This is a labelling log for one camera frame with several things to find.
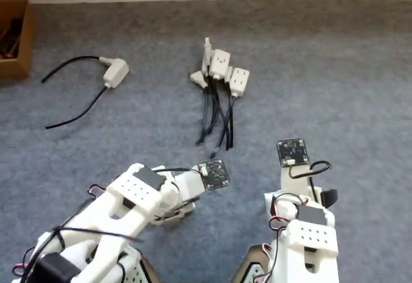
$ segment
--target white connector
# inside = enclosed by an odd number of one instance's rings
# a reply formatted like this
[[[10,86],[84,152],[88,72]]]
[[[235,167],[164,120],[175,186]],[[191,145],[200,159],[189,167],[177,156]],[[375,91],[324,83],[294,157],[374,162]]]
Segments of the white connector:
[[[209,75],[215,80],[225,78],[229,67],[230,53],[223,50],[214,50],[209,68]]]
[[[203,73],[201,71],[197,71],[191,74],[191,81],[194,82],[195,84],[198,84],[203,89],[207,87],[205,77],[203,76]]]
[[[245,92],[250,72],[245,69],[235,68],[230,78],[230,92],[232,96],[239,97]]]
[[[226,74],[225,74],[225,83],[230,82],[230,78],[232,76],[233,73],[233,67],[229,66],[226,70]]]
[[[119,83],[122,82],[127,73],[129,73],[129,66],[123,59],[100,57],[99,61],[109,66],[108,70],[104,73],[103,76],[104,85],[107,88],[116,88]]]
[[[207,67],[211,64],[212,58],[212,44],[208,37],[205,38],[205,51],[203,52],[203,60],[201,62],[201,72],[203,75],[207,76],[209,72],[207,71]]]

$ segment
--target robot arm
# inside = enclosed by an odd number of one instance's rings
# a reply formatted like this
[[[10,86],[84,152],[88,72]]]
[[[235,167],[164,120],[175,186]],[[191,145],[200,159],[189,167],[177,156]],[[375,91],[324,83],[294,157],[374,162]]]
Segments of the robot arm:
[[[200,163],[176,177],[163,167],[151,170],[133,164],[101,196],[70,219],[59,237],[47,240],[50,233],[45,233],[39,238],[32,258],[40,249],[41,255],[29,282],[119,282],[117,263],[128,260],[125,254],[134,255],[135,264],[140,262],[140,253],[129,246],[130,239],[136,238],[149,223],[182,217],[194,209],[193,201],[201,193],[227,185],[229,178],[221,160]]]

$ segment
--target cable bundle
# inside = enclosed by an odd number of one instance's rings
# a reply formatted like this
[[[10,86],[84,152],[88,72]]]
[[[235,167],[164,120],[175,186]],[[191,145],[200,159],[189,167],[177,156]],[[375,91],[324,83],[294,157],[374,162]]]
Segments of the cable bundle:
[[[234,145],[233,106],[238,97],[241,97],[247,85],[249,71],[229,66],[230,53],[223,50],[212,50],[209,38],[205,39],[205,51],[201,71],[193,73],[190,78],[195,84],[203,88],[205,103],[203,107],[203,120],[201,133],[196,145],[201,145],[206,136],[210,135],[218,118],[223,120],[223,129],[210,157],[214,158],[226,136],[226,150]],[[218,88],[227,94],[227,111],[223,112]],[[209,109],[212,116],[208,122]]]

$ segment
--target wire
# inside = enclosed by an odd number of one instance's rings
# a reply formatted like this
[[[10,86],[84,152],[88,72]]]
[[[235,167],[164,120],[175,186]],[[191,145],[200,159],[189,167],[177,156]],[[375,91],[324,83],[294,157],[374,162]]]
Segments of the wire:
[[[168,167],[166,169],[156,169],[154,172],[197,172],[201,175],[201,172],[197,169],[188,169],[186,167]]]
[[[78,61],[78,60],[82,60],[82,59],[94,59],[94,60],[98,60],[99,57],[96,56],[90,56],[90,55],[86,55],[86,56],[78,56],[78,57],[74,57],[71,58],[67,61],[64,61],[61,65],[57,66],[56,68],[52,69],[42,80],[42,84],[44,84],[50,77],[52,77],[54,74],[56,74],[58,71],[60,71],[62,68],[64,68],[65,66],[67,66],[68,64]]]
[[[280,215],[274,215],[273,217],[271,217],[271,218],[269,219],[269,228],[270,228],[271,230],[274,230],[275,232],[277,232],[280,228],[283,228],[283,227],[285,227],[285,226],[280,226],[280,227],[274,227],[274,226],[272,226],[272,222],[273,222],[274,220],[279,221],[279,222],[281,222],[281,220],[283,220],[283,221],[286,222],[286,223],[289,223],[289,222],[290,222],[290,220],[287,219],[287,218],[285,218],[285,217],[281,217]]]
[[[98,184],[96,184],[96,183],[92,184],[92,185],[88,188],[88,194],[89,194],[90,196],[92,196],[94,199],[96,199],[96,194],[94,194],[94,193],[92,192],[92,190],[93,190],[94,188],[99,188],[99,189],[101,189],[101,191],[106,191],[106,188],[104,188],[104,187],[102,187],[102,186],[100,186],[100,185],[98,185]]]
[[[204,89],[204,93],[205,93],[205,105],[203,107],[203,119],[201,121],[200,138],[196,142],[197,146],[201,145],[205,141],[205,137],[206,137],[207,110],[209,108],[209,87],[206,87],[206,89]]]
[[[85,200],[81,205],[74,211],[64,222],[61,224],[61,226],[66,225],[70,220],[72,220],[76,215],[78,215],[83,209],[85,209],[92,201],[94,201],[93,198],[89,198]],[[39,248],[33,253],[29,263],[26,265],[24,269],[24,273],[21,276],[20,283],[26,283],[27,278],[32,271],[35,263],[37,262],[37,259],[40,257],[40,254],[42,251],[47,247],[47,245],[54,239],[54,237],[57,236],[58,231],[54,230],[52,233],[49,234],[49,237],[39,246]]]
[[[226,114],[226,122],[230,121],[230,115],[231,115],[231,110],[233,108],[233,104],[234,104],[234,100],[231,100],[228,111],[227,111],[227,114]],[[220,137],[219,137],[219,140],[216,144],[215,150],[214,150],[214,152],[212,152],[212,154],[214,155],[213,158],[217,155],[217,150],[220,149],[220,146],[223,143],[223,138],[225,137],[226,132],[227,132],[226,128],[223,128],[221,130]],[[232,137],[232,132],[230,130],[229,130],[229,135],[230,135],[230,138],[226,139],[226,150],[229,150],[229,148],[230,148],[230,139]]]
[[[122,268],[122,280],[120,280],[120,283],[124,283],[126,279],[126,269],[124,269],[124,266],[121,262],[117,262],[118,266]]]
[[[314,167],[314,166],[319,165],[319,164],[324,164],[325,166],[323,168],[319,169],[319,170],[312,170],[312,168],[311,168],[312,166]],[[324,160],[313,162],[310,166],[311,166],[310,167],[310,172],[304,172],[304,173],[298,174],[298,175],[292,175],[292,167],[293,166],[289,166],[289,177],[291,177],[292,179],[310,177],[310,176],[322,174],[323,172],[325,172],[328,169],[332,168],[332,165],[328,161],[324,161]]]
[[[102,230],[90,230],[88,228],[56,226],[55,228],[53,228],[53,230],[56,231],[56,232],[60,232],[62,230],[71,230],[73,232],[93,233],[93,234],[96,234],[96,235],[106,235],[106,236],[119,237],[119,238],[124,238],[124,239],[132,241],[132,242],[143,242],[143,240],[141,240],[139,238],[133,238],[133,237],[124,235],[122,233],[105,232],[105,231],[102,231]]]
[[[263,277],[265,278],[263,280],[263,283],[267,283],[269,281],[270,277],[272,276],[273,270],[275,269],[275,265],[276,265],[276,261],[277,261],[277,253],[279,251],[279,237],[281,235],[281,232],[285,229],[286,229],[285,227],[281,227],[276,233],[276,249],[275,249],[275,257],[274,257],[274,260],[273,260],[273,263],[272,263],[272,267],[269,269],[269,271],[267,273],[254,277],[254,279],[253,279],[254,283],[256,283],[256,279],[263,278]]]
[[[329,162],[327,162],[327,161],[316,161],[316,162],[313,162],[313,163],[309,166],[309,169],[310,169],[310,170],[313,170],[314,167],[315,167],[316,165],[319,165],[319,164],[325,164],[325,165],[326,165],[325,167],[329,167],[328,169],[331,169],[331,168],[332,168],[332,165],[331,165]],[[314,195],[315,202],[318,203],[318,199],[317,199],[316,191],[315,191],[315,186],[314,186],[314,181],[313,181],[312,177],[309,177],[309,184],[310,184],[310,188],[312,189],[312,194]]]
[[[108,88],[106,86],[103,87],[103,89],[100,90],[100,92],[98,93],[98,95],[93,99],[93,101],[90,103],[90,105],[88,106],[88,108],[86,108],[86,110],[79,114],[77,117],[74,117],[73,119],[67,120],[67,121],[63,121],[61,123],[58,124],[53,124],[53,125],[48,125],[46,127],[46,130],[49,129],[54,129],[55,127],[61,127],[63,125],[69,124],[71,122],[74,122],[76,120],[78,120],[79,118],[82,118],[92,107],[93,105],[96,103],[96,101],[98,100],[98,98],[100,98],[100,96],[107,90]]]
[[[294,194],[294,193],[290,193],[290,192],[284,192],[284,193],[280,193],[278,196],[276,196],[276,199],[278,199],[279,197],[281,197],[281,196],[285,196],[285,195],[290,195],[290,196],[294,196],[294,197],[296,197],[296,198],[298,198],[298,200],[301,202],[301,204],[303,205],[303,199],[301,199],[301,197],[299,196],[299,195],[297,195],[297,194]]]

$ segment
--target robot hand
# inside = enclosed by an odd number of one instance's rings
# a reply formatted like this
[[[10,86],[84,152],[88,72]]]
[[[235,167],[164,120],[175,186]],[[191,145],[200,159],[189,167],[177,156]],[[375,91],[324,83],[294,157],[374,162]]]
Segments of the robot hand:
[[[172,171],[185,172],[174,177]],[[227,185],[221,160],[192,169],[151,170],[133,164],[102,195],[40,236],[21,278],[13,283],[150,282],[140,252],[129,242],[147,224],[183,217],[194,210],[201,193]]]

